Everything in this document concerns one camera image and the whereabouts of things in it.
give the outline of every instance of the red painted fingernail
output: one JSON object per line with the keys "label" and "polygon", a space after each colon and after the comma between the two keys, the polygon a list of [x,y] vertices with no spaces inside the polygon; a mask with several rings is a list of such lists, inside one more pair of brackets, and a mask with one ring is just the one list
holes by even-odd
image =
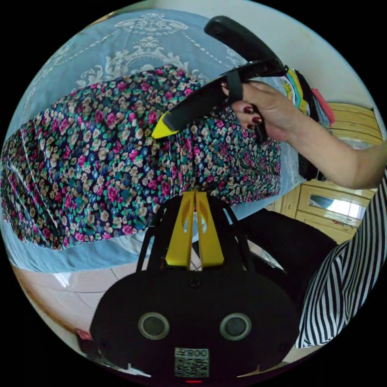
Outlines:
{"label": "red painted fingernail", "polygon": [[253,117],[251,121],[253,121],[254,124],[262,124],[262,118],[260,117]]}

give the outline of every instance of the wooden cabinet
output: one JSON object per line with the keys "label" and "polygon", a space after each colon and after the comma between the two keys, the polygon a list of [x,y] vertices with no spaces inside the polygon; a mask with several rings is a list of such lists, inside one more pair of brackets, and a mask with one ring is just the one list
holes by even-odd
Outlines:
{"label": "wooden cabinet", "polygon": [[[336,118],[332,131],[338,138],[366,148],[382,142],[373,111],[360,106],[331,103]],[[272,210],[307,223],[343,243],[352,238],[375,189],[352,190],[329,181],[312,180],[277,200]]]}

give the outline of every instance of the striped shirt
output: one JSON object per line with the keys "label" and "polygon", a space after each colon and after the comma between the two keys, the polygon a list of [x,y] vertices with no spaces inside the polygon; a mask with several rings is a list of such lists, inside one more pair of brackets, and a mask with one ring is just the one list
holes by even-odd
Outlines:
{"label": "striped shirt", "polygon": [[329,342],[372,290],[387,255],[387,166],[354,237],[337,246],[312,277],[296,348]]}

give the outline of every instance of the floral fabric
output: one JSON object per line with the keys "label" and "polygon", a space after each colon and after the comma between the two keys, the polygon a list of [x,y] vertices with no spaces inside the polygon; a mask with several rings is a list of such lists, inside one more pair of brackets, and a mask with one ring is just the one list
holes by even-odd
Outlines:
{"label": "floral fabric", "polygon": [[202,85],[168,65],[75,91],[10,137],[4,219],[21,241],[62,250],[148,227],[160,203],[197,188],[230,204],[280,189],[280,145],[257,146],[228,106],[156,141],[158,118]]}

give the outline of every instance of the light blue bedspread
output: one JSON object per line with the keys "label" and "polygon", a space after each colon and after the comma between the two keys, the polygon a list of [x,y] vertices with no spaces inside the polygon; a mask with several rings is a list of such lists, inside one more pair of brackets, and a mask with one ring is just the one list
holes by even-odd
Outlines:
{"label": "light blue bedspread", "polygon": [[[80,32],[35,76],[20,100],[6,138],[57,99],[92,83],[164,64],[174,64],[196,74],[205,83],[245,63],[227,46],[203,32],[207,21],[205,17],[181,11],[136,11],[117,15]],[[277,79],[262,81],[284,92]],[[282,144],[281,168],[280,196],[304,181],[298,174],[297,153],[287,144]],[[233,209],[237,218],[244,218],[280,196],[240,204]],[[2,216],[0,227],[11,262],[19,268],[45,273],[93,270],[135,262],[143,237],[142,233],[132,236],[132,252],[109,240],[53,251],[19,241]]]}

